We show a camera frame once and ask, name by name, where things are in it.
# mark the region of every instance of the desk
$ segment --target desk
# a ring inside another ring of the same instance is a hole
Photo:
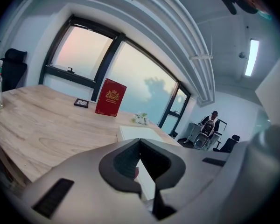
[[[187,137],[187,140],[185,142],[187,142],[188,140],[190,140],[192,143],[194,143],[196,136],[200,133],[202,125],[200,124],[196,124],[196,123],[190,123],[193,127],[192,127],[192,131],[190,133],[190,135]],[[214,132],[213,137],[211,139],[211,142],[208,141],[206,143],[206,145],[201,149],[201,150],[209,150],[209,148],[211,146],[213,146],[213,144],[216,143],[216,141],[221,137],[220,134]]]
[[[85,109],[74,106],[76,99],[44,85],[3,93],[0,159],[13,176],[16,174],[4,154],[33,182],[75,154],[117,142],[120,125],[149,127],[164,142],[179,146],[152,123],[132,123],[131,113],[119,111],[117,117],[96,114],[96,104],[90,102]]]

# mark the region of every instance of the man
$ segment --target man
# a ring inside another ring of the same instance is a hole
[[[201,124],[204,125],[208,120],[213,120],[214,123],[215,123],[214,132],[216,132],[216,131],[219,130],[219,125],[220,125],[220,121],[217,119],[217,117],[218,117],[218,112],[217,112],[217,111],[214,111],[213,113],[211,113],[210,116],[206,116],[206,117],[202,120]]]

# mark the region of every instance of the ceiling light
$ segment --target ceiling light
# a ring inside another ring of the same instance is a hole
[[[249,54],[249,60],[248,60],[248,65],[246,69],[246,76],[251,76],[256,57],[257,57],[257,52],[258,52],[258,46],[259,46],[259,41],[252,40],[251,39],[251,44],[250,44],[250,54]]]

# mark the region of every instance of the coaster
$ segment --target coaster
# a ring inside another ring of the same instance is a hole
[[[88,108],[88,101],[83,100],[83,99],[76,99],[74,105],[75,106],[80,106],[80,107],[83,107],[83,108]]]

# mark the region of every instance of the red folder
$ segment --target red folder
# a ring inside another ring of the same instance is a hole
[[[126,86],[110,79],[106,79],[98,97],[95,113],[117,116],[125,92]]]

